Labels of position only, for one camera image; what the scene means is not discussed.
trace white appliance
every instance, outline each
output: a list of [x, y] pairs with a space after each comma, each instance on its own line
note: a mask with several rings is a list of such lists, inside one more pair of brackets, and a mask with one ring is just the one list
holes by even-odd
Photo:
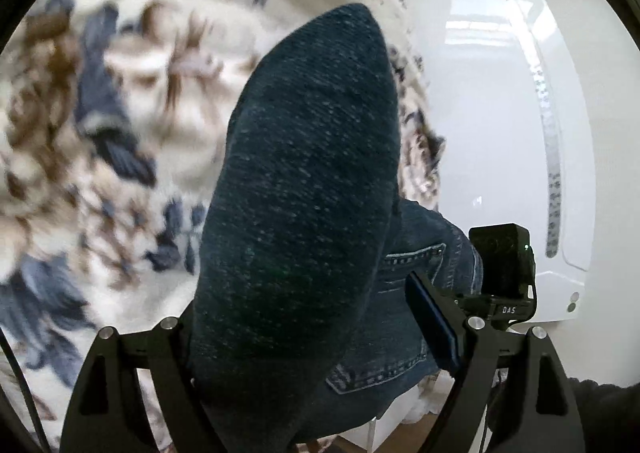
[[595, 216], [591, 129], [545, 0], [406, 0], [447, 139], [440, 211], [467, 232], [516, 223], [536, 258], [533, 321], [580, 312]]

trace denim jeans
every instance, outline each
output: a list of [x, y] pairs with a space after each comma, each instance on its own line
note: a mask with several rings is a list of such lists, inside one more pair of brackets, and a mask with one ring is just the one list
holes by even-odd
[[400, 212], [401, 230], [378, 267], [364, 317], [313, 395], [299, 443], [363, 425], [438, 371], [404, 299], [411, 271], [424, 272], [440, 289], [479, 293], [482, 287], [481, 259], [460, 229], [416, 202], [401, 200]]

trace floral fabric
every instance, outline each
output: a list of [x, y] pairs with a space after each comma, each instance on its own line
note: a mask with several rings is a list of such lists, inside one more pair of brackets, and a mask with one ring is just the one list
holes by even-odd
[[[399, 188], [433, 208], [444, 145], [402, 0], [39, 0], [20, 24], [0, 56], [0, 324], [54, 447], [97, 329], [149, 329], [192, 299], [226, 125], [257, 63], [351, 2], [388, 42]], [[3, 359], [2, 387], [26, 415]], [[168, 449], [150, 377], [141, 383]]]

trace white wall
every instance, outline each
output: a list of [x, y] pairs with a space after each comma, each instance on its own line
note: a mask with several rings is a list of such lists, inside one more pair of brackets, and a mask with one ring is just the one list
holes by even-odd
[[[626, 386], [640, 381], [640, 52], [605, 0], [546, 1], [583, 87], [598, 198], [580, 317], [547, 328], [569, 375]], [[418, 33], [438, 20], [414, 9]]]

